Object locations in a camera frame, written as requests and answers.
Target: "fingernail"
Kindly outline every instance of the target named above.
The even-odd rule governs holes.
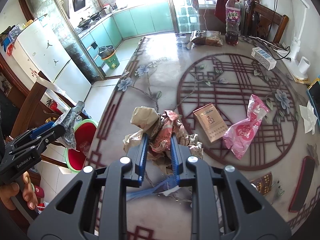
[[[12,183],[12,188],[13,188],[14,191],[19,190],[19,185],[18,185],[18,183],[16,183],[16,182]]]

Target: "purple label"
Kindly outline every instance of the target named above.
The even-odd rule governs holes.
[[[236,8],[226,8],[226,20],[240,22],[240,10]]]

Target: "triangular cutout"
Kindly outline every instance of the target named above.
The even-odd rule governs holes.
[[[249,192],[249,190],[240,181],[237,181],[236,184],[241,196],[242,204],[244,206],[244,211],[247,214],[251,214],[260,210],[262,208],[260,203]]]
[[[72,214],[76,206],[76,201],[78,199],[81,186],[82,181],[78,181],[57,205],[57,210],[67,214]]]

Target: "plastic bottle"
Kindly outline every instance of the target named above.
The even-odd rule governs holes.
[[[238,44],[240,5],[237,0],[228,0],[226,3],[226,42],[229,45]]]

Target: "wooden chair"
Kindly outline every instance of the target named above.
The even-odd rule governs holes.
[[[38,75],[48,81],[47,77],[42,72],[39,72]],[[26,100],[24,101],[24,103],[18,113],[17,119],[13,125],[11,135],[10,135],[11,138],[16,138],[18,135],[27,131],[28,128],[33,128],[33,127],[29,127],[31,118],[32,118],[33,114],[35,113],[36,107],[40,103],[40,100],[46,90],[47,90],[47,88],[44,87],[43,85],[39,84],[38,82],[36,82],[33,85],[32,89],[30,90],[28,96],[26,97]],[[68,106],[74,107],[74,105],[68,99],[66,99],[64,96],[59,95],[59,97]],[[84,119],[88,119],[88,117],[86,115],[84,115],[83,113],[81,113],[80,116]],[[58,118],[59,116],[57,114],[48,114],[47,117],[43,120],[42,124],[44,124],[45,120],[49,117]],[[42,155],[42,160],[44,162],[48,162],[51,164],[55,164],[57,166],[68,168],[68,166],[65,163],[62,163],[60,161],[46,157],[44,155]]]
[[[260,21],[257,25],[255,25],[252,20],[252,16],[255,13],[258,13],[260,17]],[[276,35],[273,39],[273,42],[279,43],[288,21],[289,18],[287,15],[280,15],[278,13],[275,13],[273,17],[273,10],[259,3],[252,2],[251,9],[248,13],[246,21],[245,33],[247,35],[252,35],[266,39],[269,35],[270,24],[273,22],[278,25],[278,29],[276,31]]]

